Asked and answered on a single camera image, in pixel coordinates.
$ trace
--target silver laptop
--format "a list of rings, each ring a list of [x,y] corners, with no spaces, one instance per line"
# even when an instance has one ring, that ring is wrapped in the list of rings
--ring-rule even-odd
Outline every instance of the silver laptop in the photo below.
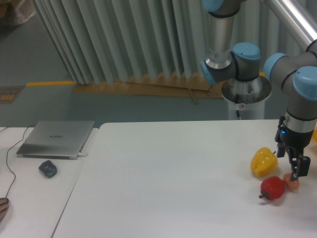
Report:
[[[77,159],[94,121],[39,121],[16,154],[19,157]]]

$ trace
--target yellow floor stripe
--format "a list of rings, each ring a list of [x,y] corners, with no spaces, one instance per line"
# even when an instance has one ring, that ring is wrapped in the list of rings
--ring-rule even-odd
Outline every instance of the yellow floor stripe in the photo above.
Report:
[[[33,82],[27,83],[26,86],[48,86],[48,85],[69,85],[75,84],[73,81],[54,81],[54,82]]]

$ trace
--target blue joint cap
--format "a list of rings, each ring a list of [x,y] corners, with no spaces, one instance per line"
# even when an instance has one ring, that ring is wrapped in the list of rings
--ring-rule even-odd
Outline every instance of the blue joint cap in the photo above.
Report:
[[[202,0],[202,2],[208,12],[215,12],[221,7],[223,0]]]
[[[297,70],[293,86],[302,97],[317,101],[317,67],[305,66]]]
[[[283,53],[276,53],[271,55],[264,63],[263,71],[266,76],[266,78],[271,81],[271,71],[275,65],[275,63],[282,58],[283,56],[286,56],[286,54]]]
[[[249,42],[241,42],[234,45],[233,52],[235,55],[246,60],[259,60],[261,57],[258,46]]]
[[[215,84],[216,81],[213,79],[212,75],[210,74],[204,60],[200,61],[200,67],[202,68],[204,78],[206,79],[208,84],[210,84],[210,85]]]

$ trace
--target cardboard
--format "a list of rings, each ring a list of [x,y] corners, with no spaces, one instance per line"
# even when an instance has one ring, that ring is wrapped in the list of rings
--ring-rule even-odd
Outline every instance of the cardboard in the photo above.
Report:
[[[75,85],[73,92],[77,93],[102,93],[121,95],[153,95],[167,97],[191,97],[194,102],[196,98],[222,98],[221,87],[225,81],[209,86],[208,90],[195,90],[188,88],[166,87],[142,83],[124,83],[115,81],[109,85],[106,81],[97,85]]]
[[[8,6],[8,3],[0,4],[0,18],[4,18]]]
[[[183,73],[180,78],[177,78],[176,71],[173,72],[170,78],[166,78],[163,73],[160,73],[155,79],[151,79],[148,74],[145,74],[141,79],[136,79],[134,76],[130,77],[130,83],[142,83],[150,85],[169,86],[177,88],[190,88],[198,90],[209,90],[210,85],[204,78],[201,78],[198,73],[193,73],[186,79]]]

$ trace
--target floor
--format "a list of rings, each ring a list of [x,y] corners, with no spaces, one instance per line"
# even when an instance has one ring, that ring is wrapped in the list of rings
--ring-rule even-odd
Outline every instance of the floor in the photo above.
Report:
[[[68,81],[66,70],[37,16],[17,28],[0,28],[0,86]],[[0,104],[0,126],[25,127],[39,120],[106,122],[227,120],[223,99],[72,93],[73,85],[27,86],[12,104]],[[277,119],[287,98],[273,87],[265,119]]]

